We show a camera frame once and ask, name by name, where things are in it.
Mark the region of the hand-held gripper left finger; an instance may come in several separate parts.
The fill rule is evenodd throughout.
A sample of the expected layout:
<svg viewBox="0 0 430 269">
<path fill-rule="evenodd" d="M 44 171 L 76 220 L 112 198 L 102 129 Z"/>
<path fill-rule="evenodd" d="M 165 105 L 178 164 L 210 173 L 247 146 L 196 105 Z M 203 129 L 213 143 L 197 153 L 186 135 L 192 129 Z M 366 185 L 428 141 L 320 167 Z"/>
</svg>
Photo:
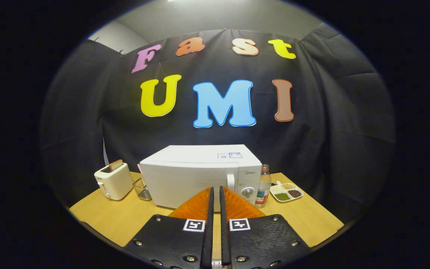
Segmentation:
<svg viewBox="0 0 430 269">
<path fill-rule="evenodd" d="M 162 268 L 211 269 L 213 220 L 214 188 L 208 187 L 169 216 L 151 216 L 124 249 Z"/>
</svg>

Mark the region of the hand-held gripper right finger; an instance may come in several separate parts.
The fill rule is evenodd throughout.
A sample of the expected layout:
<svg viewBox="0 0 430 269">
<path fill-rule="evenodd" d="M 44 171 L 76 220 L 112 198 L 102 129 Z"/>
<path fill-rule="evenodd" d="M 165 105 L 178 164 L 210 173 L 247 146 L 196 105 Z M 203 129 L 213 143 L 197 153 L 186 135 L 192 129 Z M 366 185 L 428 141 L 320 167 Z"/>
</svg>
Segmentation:
<svg viewBox="0 0 430 269">
<path fill-rule="evenodd" d="M 224 269 L 279 269 L 311 254 L 312 249 L 280 214 L 247 215 L 252 205 L 233 202 L 238 194 L 219 188 L 221 265 Z"/>
</svg>

